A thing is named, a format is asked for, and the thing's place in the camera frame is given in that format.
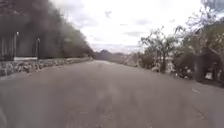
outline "tree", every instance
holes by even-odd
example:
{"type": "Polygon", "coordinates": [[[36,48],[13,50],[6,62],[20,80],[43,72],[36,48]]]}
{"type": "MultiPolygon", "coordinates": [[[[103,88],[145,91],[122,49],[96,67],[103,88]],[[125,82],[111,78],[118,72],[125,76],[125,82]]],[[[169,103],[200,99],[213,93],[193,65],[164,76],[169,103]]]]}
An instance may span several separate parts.
{"type": "Polygon", "coordinates": [[[161,71],[165,72],[166,60],[174,50],[177,40],[174,36],[164,35],[162,29],[153,30],[148,37],[142,37],[141,42],[152,51],[156,62],[162,61],[161,71]]]}

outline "stone wall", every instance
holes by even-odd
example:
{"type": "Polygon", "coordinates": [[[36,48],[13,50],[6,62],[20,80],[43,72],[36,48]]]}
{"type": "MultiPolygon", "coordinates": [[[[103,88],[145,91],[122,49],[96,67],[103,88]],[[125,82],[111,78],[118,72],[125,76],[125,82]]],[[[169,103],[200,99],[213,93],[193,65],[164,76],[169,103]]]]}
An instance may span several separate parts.
{"type": "Polygon", "coordinates": [[[0,77],[10,76],[21,72],[35,72],[46,67],[67,65],[85,62],[91,58],[69,58],[69,59],[48,59],[48,60],[27,60],[0,62],[0,77]]]}

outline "sky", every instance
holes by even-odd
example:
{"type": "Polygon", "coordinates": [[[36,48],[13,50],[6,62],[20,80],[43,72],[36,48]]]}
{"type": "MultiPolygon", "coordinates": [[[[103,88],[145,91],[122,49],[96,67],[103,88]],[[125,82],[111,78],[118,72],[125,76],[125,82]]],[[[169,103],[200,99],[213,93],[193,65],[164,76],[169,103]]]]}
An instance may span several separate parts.
{"type": "Polygon", "coordinates": [[[200,0],[52,0],[94,50],[138,50],[138,41],[165,27],[171,34],[201,7],[200,0]]]}

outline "roadside vegetation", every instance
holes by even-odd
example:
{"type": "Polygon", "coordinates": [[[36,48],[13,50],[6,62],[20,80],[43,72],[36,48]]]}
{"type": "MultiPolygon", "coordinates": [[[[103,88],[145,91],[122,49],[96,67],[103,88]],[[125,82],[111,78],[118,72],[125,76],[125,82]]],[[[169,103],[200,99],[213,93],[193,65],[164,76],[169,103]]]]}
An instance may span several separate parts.
{"type": "Polygon", "coordinates": [[[165,35],[159,28],[142,37],[140,43],[146,49],[137,53],[140,65],[202,83],[209,79],[223,83],[224,18],[218,14],[204,6],[186,25],[174,28],[173,34],[165,35]]]}
{"type": "Polygon", "coordinates": [[[0,39],[13,40],[16,35],[17,56],[34,52],[41,59],[93,56],[81,31],[49,0],[3,0],[0,5],[0,39]]]}

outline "asphalt road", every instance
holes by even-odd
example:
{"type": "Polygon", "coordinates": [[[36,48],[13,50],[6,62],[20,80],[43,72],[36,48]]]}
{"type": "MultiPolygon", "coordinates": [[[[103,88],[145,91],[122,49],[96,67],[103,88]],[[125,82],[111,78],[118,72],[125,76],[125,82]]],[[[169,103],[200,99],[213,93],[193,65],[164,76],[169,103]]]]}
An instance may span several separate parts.
{"type": "Polygon", "coordinates": [[[0,128],[224,128],[224,90],[109,62],[0,81],[0,128]]]}

